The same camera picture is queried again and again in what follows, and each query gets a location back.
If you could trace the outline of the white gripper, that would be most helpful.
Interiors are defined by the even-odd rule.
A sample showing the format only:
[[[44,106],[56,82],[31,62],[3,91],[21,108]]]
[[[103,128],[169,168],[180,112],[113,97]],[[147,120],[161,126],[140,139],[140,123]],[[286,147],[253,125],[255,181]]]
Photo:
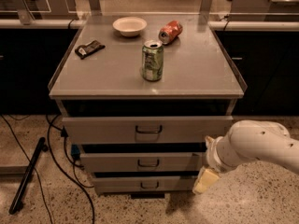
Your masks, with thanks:
[[[228,173],[237,167],[237,156],[226,136],[205,137],[206,162],[209,168],[202,167],[194,182],[192,192],[202,194],[215,184],[220,176],[218,173]]]

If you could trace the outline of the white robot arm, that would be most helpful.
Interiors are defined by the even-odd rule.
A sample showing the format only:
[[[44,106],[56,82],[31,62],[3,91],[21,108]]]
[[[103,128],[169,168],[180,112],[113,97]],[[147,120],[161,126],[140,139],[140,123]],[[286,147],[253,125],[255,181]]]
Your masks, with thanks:
[[[194,182],[192,192],[202,194],[220,179],[220,174],[254,161],[277,164],[299,174],[299,141],[272,121],[241,120],[224,136],[206,140],[206,165]]]

